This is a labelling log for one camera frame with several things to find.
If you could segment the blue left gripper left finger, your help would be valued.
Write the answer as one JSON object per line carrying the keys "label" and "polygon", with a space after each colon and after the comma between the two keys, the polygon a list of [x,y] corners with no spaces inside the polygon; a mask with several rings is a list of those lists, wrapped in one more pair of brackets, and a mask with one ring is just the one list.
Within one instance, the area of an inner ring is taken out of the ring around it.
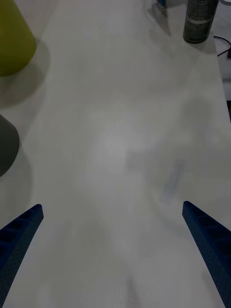
{"label": "blue left gripper left finger", "polygon": [[42,205],[37,204],[0,230],[0,307],[43,218]]}

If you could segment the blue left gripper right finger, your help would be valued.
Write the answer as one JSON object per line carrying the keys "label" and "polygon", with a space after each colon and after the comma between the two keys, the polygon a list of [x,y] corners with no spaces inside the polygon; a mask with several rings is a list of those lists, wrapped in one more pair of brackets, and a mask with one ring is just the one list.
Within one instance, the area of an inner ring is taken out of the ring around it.
{"label": "blue left gripper right finger", "polygon": [[182,216],[226,308],[231,307],[231,231],[189,201]]}

